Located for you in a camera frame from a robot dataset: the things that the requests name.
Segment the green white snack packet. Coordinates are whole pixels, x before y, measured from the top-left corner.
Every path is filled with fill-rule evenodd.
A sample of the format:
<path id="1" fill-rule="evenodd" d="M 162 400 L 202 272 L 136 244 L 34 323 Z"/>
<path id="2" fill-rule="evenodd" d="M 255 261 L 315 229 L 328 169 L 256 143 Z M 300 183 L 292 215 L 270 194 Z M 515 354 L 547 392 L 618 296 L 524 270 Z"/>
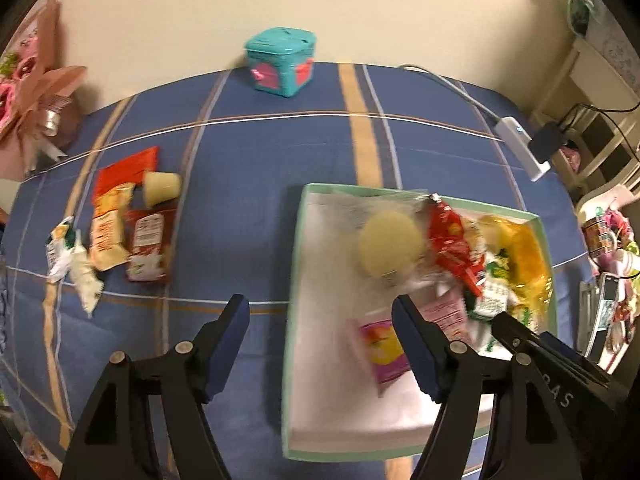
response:
<path id="1" fill-rule="evenodd" d="M 490 322 L 499 313 L 509 313 L 528 328 L 535 326 L 533 312 L 518 298 L 511 286 L 510 259 L 505 249 L 498 254 L 486 254 L 480 289 L 482 296 L 473 297 L 473 305 L 468 311 L 477 348 L 493 352 L 499 347 L 490 331 Z"/>

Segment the cream orange snack packet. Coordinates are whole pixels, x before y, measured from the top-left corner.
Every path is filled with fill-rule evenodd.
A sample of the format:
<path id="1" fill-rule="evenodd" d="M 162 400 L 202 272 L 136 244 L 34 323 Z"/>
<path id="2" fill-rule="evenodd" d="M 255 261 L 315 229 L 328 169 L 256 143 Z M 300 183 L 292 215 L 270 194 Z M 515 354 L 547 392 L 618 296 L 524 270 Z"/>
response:
<path id="1" fill-rule="evenodd" d="M 99 272 L 120 266 L 129 258 L 125 247 L 124 217 L 133 195 L 134 184 L 126 182 L 114 186 L 94 202 L 89 257 Z"/>

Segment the yellow translucent snack packet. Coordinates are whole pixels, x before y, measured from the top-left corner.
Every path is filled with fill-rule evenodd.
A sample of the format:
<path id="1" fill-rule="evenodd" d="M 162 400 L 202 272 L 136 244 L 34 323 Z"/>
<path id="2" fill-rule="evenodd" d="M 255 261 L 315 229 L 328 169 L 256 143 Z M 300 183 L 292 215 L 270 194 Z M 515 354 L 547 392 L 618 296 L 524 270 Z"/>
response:
<path id="1" fill-rule="evenodd" d="M 488 252 L 504 269 L 512 292 L 520 304 L 544 312 L 552 295 L 551 273 L 529 223 L 515 223 L 496 214 L 486 214 L 478 220 Z"/>

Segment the dark red snack packet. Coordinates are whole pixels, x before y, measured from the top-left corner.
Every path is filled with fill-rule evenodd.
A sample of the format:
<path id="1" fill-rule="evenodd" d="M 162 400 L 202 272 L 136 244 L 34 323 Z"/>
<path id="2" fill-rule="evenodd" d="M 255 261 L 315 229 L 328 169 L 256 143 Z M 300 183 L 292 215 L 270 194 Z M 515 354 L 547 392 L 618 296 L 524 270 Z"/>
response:
<path id="1" fill-rule="evenodd" d="M 130 282 L 169 280 L 175 216 L 174 208 L 127 212 L 130 237 L 126 277 Z"/>

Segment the red white snack packet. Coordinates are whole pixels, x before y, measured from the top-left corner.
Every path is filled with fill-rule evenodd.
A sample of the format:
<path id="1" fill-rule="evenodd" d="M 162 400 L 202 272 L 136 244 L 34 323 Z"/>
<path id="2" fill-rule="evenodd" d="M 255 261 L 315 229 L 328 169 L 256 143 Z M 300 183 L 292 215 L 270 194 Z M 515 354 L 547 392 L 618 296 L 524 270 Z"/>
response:
<path id="1" fill-rule="evenodd" d="M 486 248 L 479 229 L 468 230 L 463 218 L 438 194 L 427 196 L 426 238 L 435 262 L 461 282 L 475 297 L 482 296 L 480 274 L 484 271 Z"/>

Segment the pink fruit snack packet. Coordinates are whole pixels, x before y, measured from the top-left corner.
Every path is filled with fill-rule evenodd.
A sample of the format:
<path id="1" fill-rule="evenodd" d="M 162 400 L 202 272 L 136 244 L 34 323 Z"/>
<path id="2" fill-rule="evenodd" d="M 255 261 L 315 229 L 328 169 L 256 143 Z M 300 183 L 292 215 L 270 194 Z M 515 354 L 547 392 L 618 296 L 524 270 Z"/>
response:
<path id="1" fill-rule="evenodd" d="M 435 323 L 449 340 L 471 344 L 461 292 L 450 290 L 429 304 L 422 304 L 418 311 L 425 321 Z M 379 310 L 353 318 L 347 322 L 346 334 L 360 367 L 367 372 L 378 396 L 410 370 L 390 312 Z"/>

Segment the white tray with green rim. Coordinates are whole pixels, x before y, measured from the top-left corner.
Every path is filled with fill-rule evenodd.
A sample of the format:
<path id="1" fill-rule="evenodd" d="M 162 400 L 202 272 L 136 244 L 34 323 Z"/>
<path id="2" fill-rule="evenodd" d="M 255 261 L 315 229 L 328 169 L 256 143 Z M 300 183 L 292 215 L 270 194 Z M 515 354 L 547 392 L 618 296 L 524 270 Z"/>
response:
<path id="1" fill-rule="evenodd" d="M 390 316 L 408 292 L 426 304 L 454 284 L 421 263 L 371 278 L 358 258 L 360 229 L 380 210 L 413 214 L 423 190 L 311 183 L 298 208 L 282 382 L 283 454 L 306 462 L 363 462 L 418 454 L 439 407 L 405 372 L 375 385 L 352 323 Z"/>

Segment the blue plaid tablecloth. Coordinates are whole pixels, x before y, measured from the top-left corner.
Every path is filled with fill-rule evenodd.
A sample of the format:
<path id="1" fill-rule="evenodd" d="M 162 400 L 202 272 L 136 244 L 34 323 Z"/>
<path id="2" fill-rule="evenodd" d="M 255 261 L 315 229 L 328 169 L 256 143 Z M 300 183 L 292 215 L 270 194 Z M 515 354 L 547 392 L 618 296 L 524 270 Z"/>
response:
<path id="1" fill-rule="evenodd" d="M 286 307 L 297 208 L 310 182 L 364 182 L 355 153 L 373 132 L 372 165 L 386 188 L 430 190 L 532 212 L 544 222 L 562 341 L 577 330 L 578 287 L 590 269 L 573 205 L 557 174 L 532 182 L 491 140 L 468 100 L 417 73 L 317 64 L 292 98 L 254 89 L 244 70 L 183 79 L 88 116 L 70 158 L 22 183 L 2 237 L 6 256 L 9 404 L 55 456 L 112 352 L 135 359 L 194 336 L 233 294 L 252 319 L 224 392 L 206 408 L 237 479 L 381 479 L 380 463 L 287 460 L 280 437 Z M 123 268 L 104 278 L 93 314 L 72 285 L 43 307 L 46 240 L 66 217 L 88 231 L 98 172 L 158 148 L 160 170 L 188 170 L 168 285 L 138 285 Z"/>

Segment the colourful toy pile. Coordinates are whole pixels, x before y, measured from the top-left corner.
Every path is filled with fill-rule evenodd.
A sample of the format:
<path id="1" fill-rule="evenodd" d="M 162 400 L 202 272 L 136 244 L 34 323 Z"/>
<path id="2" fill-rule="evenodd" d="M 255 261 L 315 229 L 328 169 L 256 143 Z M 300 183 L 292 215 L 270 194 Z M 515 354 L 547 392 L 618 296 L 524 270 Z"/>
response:
<path id="1" fill-rule="evenodd" d="M 604 272 L 618 276 L 620 296 L 615 315 L 626 327 L 626 342 L 620 351 L 605 353 L 616 360 L 634 338 L 634 321 L 639 316 L 639 230 L 623 212 L 639 199 L 626 185 L 608 185 L 603 192 L 584 198 L 578 204 L 578 220 L 587 243 L 587 257 L 594 283 Z"/>

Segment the red patterned snack packet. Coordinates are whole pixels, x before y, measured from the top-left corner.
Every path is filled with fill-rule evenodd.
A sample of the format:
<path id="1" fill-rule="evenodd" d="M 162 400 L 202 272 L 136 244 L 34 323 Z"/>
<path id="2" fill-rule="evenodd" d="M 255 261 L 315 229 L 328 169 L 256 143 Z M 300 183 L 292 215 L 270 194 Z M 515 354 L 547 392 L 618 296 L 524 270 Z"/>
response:
<path id="1" fill-rule="evenodd" d="M 152 146 L 101 169 L 94 184 L 93 205 L 115 186 L 125 183 L 142 185 L 144 175 L 148 171 L 156 170 L 159 154 L 160 148 Z"/>

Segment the white power strip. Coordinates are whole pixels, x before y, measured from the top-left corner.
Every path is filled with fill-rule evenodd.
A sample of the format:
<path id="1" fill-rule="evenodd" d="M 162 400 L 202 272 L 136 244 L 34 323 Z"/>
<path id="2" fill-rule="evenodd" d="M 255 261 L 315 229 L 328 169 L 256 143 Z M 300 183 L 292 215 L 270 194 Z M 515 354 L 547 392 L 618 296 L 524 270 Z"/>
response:
<path id="1" fill-rule="evenodd" d="M 494 130 L 523 166 L 529 180 L 537 182 L 551 169 L 548 162 L 536 159 L 528 146 L 532 139 L 514 117 L 500 117 Z"/>

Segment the black power adapter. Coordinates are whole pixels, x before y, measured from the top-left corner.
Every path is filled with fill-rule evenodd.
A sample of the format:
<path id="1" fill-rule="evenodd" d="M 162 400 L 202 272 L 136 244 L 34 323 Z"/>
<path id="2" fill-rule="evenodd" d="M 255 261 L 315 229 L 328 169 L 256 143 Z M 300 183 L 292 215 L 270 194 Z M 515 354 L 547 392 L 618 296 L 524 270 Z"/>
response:
<path id="1" fill-rule="evenodd" d="M 557 122 L 546 122 L 529 141 L 528 149 L 537 162 L 548 162 L 566 144 L 565 134 Z"/>

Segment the white shelf unit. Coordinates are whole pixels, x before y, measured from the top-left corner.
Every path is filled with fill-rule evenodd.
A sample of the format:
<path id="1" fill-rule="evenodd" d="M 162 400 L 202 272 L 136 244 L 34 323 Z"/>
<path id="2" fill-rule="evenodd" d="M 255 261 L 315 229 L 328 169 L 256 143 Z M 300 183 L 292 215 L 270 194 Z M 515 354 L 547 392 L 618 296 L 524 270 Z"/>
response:
<path id="1" fill-rule="evenodd" d="M 535 104 L 536 127 L 556 122 L 552 157 L 574 202 L 616 184 L 639 194 L 639 55 L 602 0 L 568 0 L 573 43 Z"/>

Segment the pink flower bouquet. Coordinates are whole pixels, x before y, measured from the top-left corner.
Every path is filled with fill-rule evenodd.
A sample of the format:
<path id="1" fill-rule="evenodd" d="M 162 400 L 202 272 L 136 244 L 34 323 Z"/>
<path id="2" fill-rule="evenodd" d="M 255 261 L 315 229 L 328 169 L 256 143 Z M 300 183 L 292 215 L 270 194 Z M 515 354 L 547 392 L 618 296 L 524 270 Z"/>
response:
<path id="1" fill-rule="evenodd" d="M 38 160 L 58 162 L 74 142 L 81 65 L 56 64 L 58 0 L 41 0 L 14 32 L 1 57 L 1 177 L 24 180 Z"/>

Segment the teal toy box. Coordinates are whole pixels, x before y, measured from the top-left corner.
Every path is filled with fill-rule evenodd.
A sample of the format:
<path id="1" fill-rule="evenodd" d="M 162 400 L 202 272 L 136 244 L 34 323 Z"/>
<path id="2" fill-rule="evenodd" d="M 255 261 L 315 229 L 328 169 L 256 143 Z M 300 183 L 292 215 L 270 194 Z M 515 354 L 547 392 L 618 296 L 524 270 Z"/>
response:
<path id="1" fill-rule="evenodd" d="M 314 76 L 313 32 L 292 27 L 273 27 L 245 43 L 246 64 L 256 90 L 294 96 Z"/>

